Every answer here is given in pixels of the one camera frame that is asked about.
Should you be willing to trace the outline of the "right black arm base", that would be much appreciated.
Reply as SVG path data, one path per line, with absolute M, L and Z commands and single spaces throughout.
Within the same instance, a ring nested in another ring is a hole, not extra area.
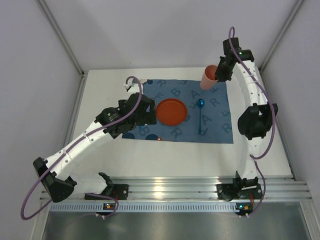
M 260 184 L 258 184 L 256 188 L 238 190 L 231 183 L 223 183 L 217 184 L 216 190 L 218 199 L 226 202 L 230 202 L 232 200 L 257 200 L 263 195 Z

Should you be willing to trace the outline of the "red round plate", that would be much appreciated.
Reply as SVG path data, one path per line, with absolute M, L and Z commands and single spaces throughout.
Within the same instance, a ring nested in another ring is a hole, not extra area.
M 187 107 L 179 99 L 167 98 L 156 106 L 156 117 L 160 123 L 174 127 L 187 118 Z

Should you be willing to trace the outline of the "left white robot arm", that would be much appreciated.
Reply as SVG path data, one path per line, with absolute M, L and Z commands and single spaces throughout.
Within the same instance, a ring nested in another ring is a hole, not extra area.
M 105 108 L 81 135 L 54 155 L 37 158 L 33 166 L 54 203 L 64 201 L 73 193 L 84 193 L 86 199 L 110 196 L 114 184 L 105 173 L 84 177 L 74 175 L 73 170 L 107 142 L 135 127 L 156 123 L 155 101 L 133 93 L 128 99 L 119 100 L 118 107 Z

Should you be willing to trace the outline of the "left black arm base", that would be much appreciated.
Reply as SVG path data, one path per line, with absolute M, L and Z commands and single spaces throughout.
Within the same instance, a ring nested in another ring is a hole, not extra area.
M 97 196 L 85 194 L 85 200 L 106 200 L 105 196 L 115 200 L 126 200 L 129 194 L 128 184 L 112 184 L 108 185 L 100 194 Z

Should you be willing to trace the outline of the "blue letter-print placemat cloth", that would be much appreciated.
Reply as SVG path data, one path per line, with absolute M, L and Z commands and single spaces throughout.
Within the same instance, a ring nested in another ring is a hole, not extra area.
M 122 138 L 209 144 L 234 142 L 226 83 L 218 82 L 203 90 L 195 80 L 149 79 L 143 84 L 143 92 L 156 104 L 166 99 L 180 100 L 186 106 L 186 118 L 176 126 L 160 121 L 139 126 Z

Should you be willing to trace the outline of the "pink plastic cup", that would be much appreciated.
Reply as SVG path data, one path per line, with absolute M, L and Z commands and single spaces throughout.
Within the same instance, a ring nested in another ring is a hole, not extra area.
M 209 90 L 212 88 L 218 80 L 216 79 L 216 70 L 217 70 L 216 65 L 208 65 L 202 75 L 202 79 L 200 81 L 200 87 L 203 90 Z

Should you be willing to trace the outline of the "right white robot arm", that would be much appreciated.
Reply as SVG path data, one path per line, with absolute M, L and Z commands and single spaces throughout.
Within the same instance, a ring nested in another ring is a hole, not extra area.
M 232 184 L 222 184 L 218 190 L 225 196 L 235 195 L 241 198 L 253 194 L 259 198 L 261 186 L 255 164 L 265 156 L 260 153 L 263 138 L 268 132 L 275 133 L 274 121 L 278 106 L 268 100 L 265 90 L 258 82 L 252 52 L 242 49 L 237 37 L 229 37 L 222 44 L 224 56 L 220 57 L 215 78 L 219 82 L 226 82 L 235 77 L 246 109 L 237 120 L 237 129 L 243 142 L 235 177 Z

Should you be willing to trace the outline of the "blue plastic spoon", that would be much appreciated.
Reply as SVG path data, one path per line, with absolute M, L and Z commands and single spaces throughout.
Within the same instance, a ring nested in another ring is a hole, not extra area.
M 202 109 L 204 108 L 204 106 L 205 106 L 205 101 L 202 98 L 198 99 L 197 107 L 199 109 L 199 126 L 198 126 L 199 134 L 201 133 L 201 128 L 202 128 Z

